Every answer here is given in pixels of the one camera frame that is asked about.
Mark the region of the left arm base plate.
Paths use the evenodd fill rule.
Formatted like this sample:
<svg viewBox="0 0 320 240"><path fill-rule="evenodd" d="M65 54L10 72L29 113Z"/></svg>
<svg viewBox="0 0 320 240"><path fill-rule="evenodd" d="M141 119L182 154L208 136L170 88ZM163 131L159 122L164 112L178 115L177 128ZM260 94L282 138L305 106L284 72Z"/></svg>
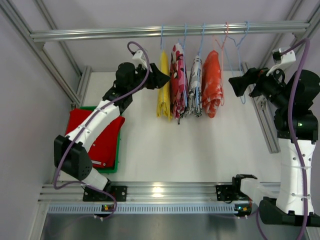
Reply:
<svg viewBox="0 0 320 240"><path fill-rule="evenodd" d="M112 195L117 202L125 202L127 200L127 186L116 185L111 186L109 194ZM83 202L112 202L112 198L104 193L95 191L89 187L84 188Z"/></svg>

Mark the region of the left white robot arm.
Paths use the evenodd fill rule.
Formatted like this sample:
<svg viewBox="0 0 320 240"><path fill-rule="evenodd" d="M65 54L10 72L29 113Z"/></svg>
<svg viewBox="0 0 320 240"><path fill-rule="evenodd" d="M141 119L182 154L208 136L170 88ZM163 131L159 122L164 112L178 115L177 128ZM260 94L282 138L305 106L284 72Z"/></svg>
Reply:
<svg viewBox="0 0 320 240"><path fill-rule="evenodd" d="M104 94L90 115L67 135L54 140L54 180L63 172L90 189L107 194L111 181L94 167L89 150L101 133L132 103L133 94L146 88L160 89L170 77L154 63L143 68L130 62L118 66L112 87Z"/></svg>

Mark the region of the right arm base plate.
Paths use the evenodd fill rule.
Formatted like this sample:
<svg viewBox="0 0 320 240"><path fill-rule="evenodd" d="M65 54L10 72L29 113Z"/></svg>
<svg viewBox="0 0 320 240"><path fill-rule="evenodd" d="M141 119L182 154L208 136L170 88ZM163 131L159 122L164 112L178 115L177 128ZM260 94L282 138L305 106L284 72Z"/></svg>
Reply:
<svg viewBox="0 0 320 240"><path fill-rule="evenodd" d="M249 197L242 193L238 187L230 184L216 185L215 191L218 201L233 202L249 200Z"/></svg>

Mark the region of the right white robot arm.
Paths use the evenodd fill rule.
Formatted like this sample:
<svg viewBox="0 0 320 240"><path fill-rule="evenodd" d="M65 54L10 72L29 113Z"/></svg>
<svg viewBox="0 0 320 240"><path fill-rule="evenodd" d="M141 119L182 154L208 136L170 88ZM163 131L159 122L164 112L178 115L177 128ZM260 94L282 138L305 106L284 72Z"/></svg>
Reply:
<svg viewBox="0 0 320 240"><path fill-rule="evenodd" d="M275 195L253 175L238 174L232 181L238 191L259 207L266 225L319 227L320 217L311 200L311 164L318 140L318 120L310 110L320 92L319 76L303 69L297 80L285 82L281 69L250 68L229 80L237 97L255 85L250 97L264 96L275 107L274 124L281 154L280 190Z"/></svg>

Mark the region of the red trousers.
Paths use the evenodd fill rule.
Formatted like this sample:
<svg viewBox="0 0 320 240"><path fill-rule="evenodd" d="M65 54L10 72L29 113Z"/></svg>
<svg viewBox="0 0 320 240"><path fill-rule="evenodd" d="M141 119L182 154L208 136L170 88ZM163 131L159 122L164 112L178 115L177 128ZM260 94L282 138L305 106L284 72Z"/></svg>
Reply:
<svg viewBox="0 0 320 240"><path fill-rule="evenodd" d="M83 106L71 110L66 133L68 134L80 125L95 108L95 106ZM123 116L117 117L94 141L88 152L94 168L103 171L114 171L116 169L120 131L124 123L125 118Z"/></svg>

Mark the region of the yellow trousers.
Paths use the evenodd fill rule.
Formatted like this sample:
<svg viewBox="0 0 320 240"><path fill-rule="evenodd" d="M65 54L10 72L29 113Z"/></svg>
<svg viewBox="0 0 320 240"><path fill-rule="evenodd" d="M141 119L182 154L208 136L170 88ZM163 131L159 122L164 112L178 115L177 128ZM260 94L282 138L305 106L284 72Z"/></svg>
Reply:
<svg viewBox="0 0 320 240"><path fill-rule="evenodd" d="M168 55L164 50L160 53L160 71L167 77L170 77L170 68ZM170 122L172 120L171 114L171 96L170 96L170 82L168 81L158 91L157 105L156 105L156 116L158 118L165 117Z"/></svg>

